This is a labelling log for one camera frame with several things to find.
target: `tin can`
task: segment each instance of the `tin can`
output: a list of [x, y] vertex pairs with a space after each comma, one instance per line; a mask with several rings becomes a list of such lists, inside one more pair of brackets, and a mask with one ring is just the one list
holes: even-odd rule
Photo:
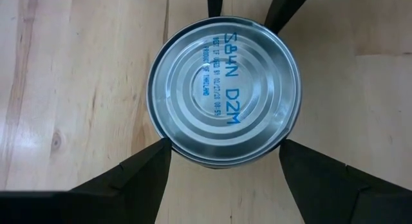
[[251, 162], [294, 126], [301, 79], [283, 42], [239, 17], [213, 17], [174, 35], [153, 62], [147, 106], [161, 137], [212, 168]]

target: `wood grain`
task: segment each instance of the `wood grain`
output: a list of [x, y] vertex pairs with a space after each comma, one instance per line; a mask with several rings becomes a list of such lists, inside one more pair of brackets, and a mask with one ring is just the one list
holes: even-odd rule
[[[224, 0], [263, 22], [271, 0]], [[412, 189], [412, 0], [308, 0], [290, 138]], [[206, 0], [0, 0], [0, 189], [70, 189], [158, 140], [150, 65]], [[212, 170], [173, 154], [157, 223], [303, 223], [274, 151]]]

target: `wooden surface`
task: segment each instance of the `wooden surface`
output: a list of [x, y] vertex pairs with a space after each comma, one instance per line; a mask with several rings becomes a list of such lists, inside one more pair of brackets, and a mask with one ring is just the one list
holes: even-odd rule
[[[271, 0], [224, 0], [263, 22]], [[412, 189], [412, 0], [308, 0], [280, 33], [301, 69], [290, 138]], [[0, 0], [0, 189], [70, 189], [156, 141], [168, 37], [206, 0]], [[211, 170], [173, 154], [158, 223], [302, 223], [278, 151]]]

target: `metal can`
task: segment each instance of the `metal can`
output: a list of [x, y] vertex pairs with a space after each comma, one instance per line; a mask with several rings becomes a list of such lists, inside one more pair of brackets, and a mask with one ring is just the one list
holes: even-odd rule
[[161, 137], [212, 168], [251, 162], [290, 133], [301, 79], [283, 42], [239, 17], [213, 17], [174, 35], [153, 62], [147, 106]]

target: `wood knot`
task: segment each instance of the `wood knot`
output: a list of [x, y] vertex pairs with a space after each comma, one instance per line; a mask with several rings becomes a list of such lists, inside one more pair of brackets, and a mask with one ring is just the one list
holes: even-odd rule
[[51, 138], [51, 151], [52, 152], [57, 151], [61, 145], [62, 145], [62, 137], [60, 133], [58, 131], [54, 132], [53, 138]]

